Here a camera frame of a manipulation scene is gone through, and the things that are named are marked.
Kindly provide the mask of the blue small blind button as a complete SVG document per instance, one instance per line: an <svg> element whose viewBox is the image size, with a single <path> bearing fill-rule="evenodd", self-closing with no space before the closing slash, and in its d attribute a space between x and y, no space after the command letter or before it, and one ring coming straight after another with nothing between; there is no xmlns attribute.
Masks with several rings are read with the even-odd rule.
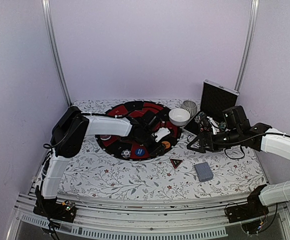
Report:
<svg viewBox="0 0 290 240"><path fill-rule="evenodd" d="M143 148L137 148L134 153L137 157L142 157L145 155L146 151Z"/></svg>

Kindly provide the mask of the blue ten poker chip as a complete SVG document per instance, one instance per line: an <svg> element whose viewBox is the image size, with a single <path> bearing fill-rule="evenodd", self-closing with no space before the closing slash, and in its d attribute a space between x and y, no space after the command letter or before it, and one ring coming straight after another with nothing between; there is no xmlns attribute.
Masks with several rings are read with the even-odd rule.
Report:
<svg viewBox="0 0 290 240"><path fill-rule="evenodd" d="M130 159L131 157L131 150L129 149L125 149L121 152L121 156L124 158L124 159Z"/></svg>

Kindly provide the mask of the orange big blind button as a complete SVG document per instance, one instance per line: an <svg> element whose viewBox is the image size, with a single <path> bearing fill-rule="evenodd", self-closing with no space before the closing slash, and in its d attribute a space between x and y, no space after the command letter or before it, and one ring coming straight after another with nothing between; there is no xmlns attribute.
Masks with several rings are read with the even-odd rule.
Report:
<svg viewBox="0 0 290 240"><path fill-rule="evenodd" d="M161 143L165 149L169 149L171 147L171 144L168 141L162 141Z"/></svg>

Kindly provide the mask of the clear red dealer button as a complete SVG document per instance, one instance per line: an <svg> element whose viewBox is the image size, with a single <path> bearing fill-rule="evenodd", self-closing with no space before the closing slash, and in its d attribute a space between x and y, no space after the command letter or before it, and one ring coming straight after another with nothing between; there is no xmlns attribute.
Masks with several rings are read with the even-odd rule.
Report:
<svg viewBox="0 0 290 240"><path fill-rule="evenodd" d="M107 141L107 140L109 140L111 138L111 135L100 135L100 139L102 140L102 141Z"/></svg>

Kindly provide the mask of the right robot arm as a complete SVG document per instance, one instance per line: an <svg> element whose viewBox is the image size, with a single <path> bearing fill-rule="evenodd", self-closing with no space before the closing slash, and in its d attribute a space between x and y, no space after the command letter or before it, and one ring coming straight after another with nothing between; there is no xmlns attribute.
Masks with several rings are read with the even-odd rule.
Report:
<svg viewBox="0 0 290 240"><path fill-rule="evenodd" d="M222 132L211 132L204 126L205 119L200 120L200 133L189 142L187 149L204 154L241 146L290 160L290 135L260 122L251 126L240 105L224 110L223 117L227 130ZM290 180L261 185L250 193L247 201L243 208L247 218L254 218L263 206L290 202Z"/></svg>

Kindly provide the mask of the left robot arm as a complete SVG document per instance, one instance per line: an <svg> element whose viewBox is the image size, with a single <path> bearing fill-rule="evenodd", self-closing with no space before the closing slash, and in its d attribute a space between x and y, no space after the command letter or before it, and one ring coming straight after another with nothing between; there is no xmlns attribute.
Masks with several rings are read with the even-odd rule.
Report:
<svg viewBox="0 0 290 240"><path fill-rule="evenodd" d="M59 206L52 201L57 197L57 189L68 162L80 150L86 135L109 135L126 137L145 146L150 156L164 153L162 139L170 134L167 127L159 126L157 115L147 111L142 117L133 118L128 114L109 116L86 113L72 106L52 130L50 143L44 144L49 156L41 169L38 183L39 196L43 197L40 209L48 216L55 217Z"/></svg>

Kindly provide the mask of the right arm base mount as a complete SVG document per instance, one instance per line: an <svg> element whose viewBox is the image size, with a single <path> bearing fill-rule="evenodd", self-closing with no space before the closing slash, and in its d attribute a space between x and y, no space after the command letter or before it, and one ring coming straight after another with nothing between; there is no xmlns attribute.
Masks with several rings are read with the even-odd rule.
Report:
<svg viewBox="0 0 290 240"><path fill-rule="evenodd" d="M265 232L270 226L273 224L277 212L278 212L278 204L276 204L276 210L272 221L264 228L265 220L268 217L269 209L267 206L263 205L260 201L260 193L261 191L267 187L267 184L260 185L255 188L250 195L247 197L246 204L237 204L234 202L228 203L224 208L224 213L227 216L229 223L241 222L245 220L250 220L253 218L264 217L263 220L257 221L257 223L244 223L241 225L242 230L250 235L254 236L259 233Z"/></svg>

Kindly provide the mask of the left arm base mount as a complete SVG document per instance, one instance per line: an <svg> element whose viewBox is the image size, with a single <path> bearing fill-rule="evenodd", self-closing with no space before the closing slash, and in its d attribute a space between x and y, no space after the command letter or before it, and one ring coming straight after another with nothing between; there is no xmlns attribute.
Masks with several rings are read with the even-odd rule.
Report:
<svg viewBox="0 0 290 240"><path fill-rule="evenodd" d="M59 220L68 223L74 222L77 211L75 202L65 200L62 203L57 203L57 198L46 199L42 196L39 186L35 188L35 196L34 214L50 220Z"/></svg>

